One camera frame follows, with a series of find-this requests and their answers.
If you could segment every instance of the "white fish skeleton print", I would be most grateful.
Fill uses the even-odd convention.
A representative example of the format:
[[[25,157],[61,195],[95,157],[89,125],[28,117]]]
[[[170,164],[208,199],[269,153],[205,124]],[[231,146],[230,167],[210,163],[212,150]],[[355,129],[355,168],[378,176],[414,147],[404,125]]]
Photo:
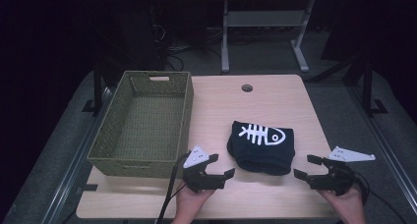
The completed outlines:
[[[256,124],[249,124],[247,129],[242,127],[242,132],[239,134],[239,137],[245,134],[246,139],[252,140],[252,143],[255,143],[255,140],[258,139],[258,145],[262,144],[262,139],[264,139],[265,145],[278,145],[284,142],[286,138],[285,133],[278,128],[268,128]]]

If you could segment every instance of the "black folded cloth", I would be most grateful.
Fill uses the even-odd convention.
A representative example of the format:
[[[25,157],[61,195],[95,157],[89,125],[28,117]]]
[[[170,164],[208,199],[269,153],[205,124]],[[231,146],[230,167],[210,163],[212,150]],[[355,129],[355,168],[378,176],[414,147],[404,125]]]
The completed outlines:
[[[294,132],[234,121],[227,151],[245,170],[286,175],[295,155]]]

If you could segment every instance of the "dark background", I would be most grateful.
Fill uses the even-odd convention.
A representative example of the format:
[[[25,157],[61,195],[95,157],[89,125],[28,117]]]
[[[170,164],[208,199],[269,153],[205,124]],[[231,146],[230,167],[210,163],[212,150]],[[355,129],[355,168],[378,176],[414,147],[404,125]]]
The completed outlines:
[[[163,68],[165,50],[153,41],[148,4],[0,0],[0,219],[94,65],[107,84],[116,84],[126,69]],[[196,46],[206,27],[221,24],[221,2],[159,5],[157,21]],[[331,29],[326,59],[342,61],[364,50],[417,122],[416,17],[416,0],[317,0],[309,28]]]

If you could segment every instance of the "gray carpet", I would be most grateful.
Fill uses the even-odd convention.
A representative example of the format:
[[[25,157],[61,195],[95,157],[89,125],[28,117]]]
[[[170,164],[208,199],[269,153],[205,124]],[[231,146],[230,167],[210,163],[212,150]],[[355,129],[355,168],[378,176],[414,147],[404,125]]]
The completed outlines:
[[[258,74],[297,74],[308,79],[328,69],[334,62],[320,59],[327,34],[325,32],[308,32],[302,49],[310,64],[311,71],[302,74],[297,67],[295,57],[289,46],[297,30],[261,34],[258,41],[246,45],[231,45],[230,75]],[[191,50],[176,55],[184,62],[184,71],[192,75],[219,75],[219,44],[210,50]],[[170,58],[175,68],[181,63]],[[408,223],[417,223],[417,216],[405,198],[398,182],[394,179],[382,153],[379,141],[364,117],[352,92],[360,92],[360,85],[347,88],[341,83],[344,71],[325,79],[318,84],[306,84],[319,120],[331,148],[340,146],[348,149],[373,153],[376,161],[358,162],[351,167],[363,174],[373,191],[383,196]],[[380,99],[388,114],[376,115],[378,124],[392,150],[407,171],[411,181],[416,184],[417,163],[413,155],[417,154],[417,127],[404,112],[390,92],[388,84],[378,75],[374,77],[374,98]],[[82,112],[87,100],[93,98],[92,74],[86,76],[61,121],[56,126],[44,151],[23,186],[14,206],[4,223],[41,223],[48,206],[53,200],[56,188],[71,163],[76,150],[83,140],[92,121],[92,114]],[[81,197],[82,187],[86,183],[91,165],[84,161],[80,172],[70,188],[65,204],[55,223],[62,223],[68,216],[67,223],[153,223],[152,220],[82,220],[71,213],[76,209]],[[374,196],[366,204],[368,223],[399,223],[395,214]],[[334,223],[336,219],[327,220],[229,220],[227,223]]]

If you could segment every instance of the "woven basket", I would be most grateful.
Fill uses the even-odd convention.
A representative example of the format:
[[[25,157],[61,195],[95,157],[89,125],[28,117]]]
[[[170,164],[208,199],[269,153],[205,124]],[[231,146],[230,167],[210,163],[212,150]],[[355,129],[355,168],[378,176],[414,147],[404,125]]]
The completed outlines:
[[[125,72],[88,161],[107,176],[169,178],[188,149],[193,96],[190,73]]]

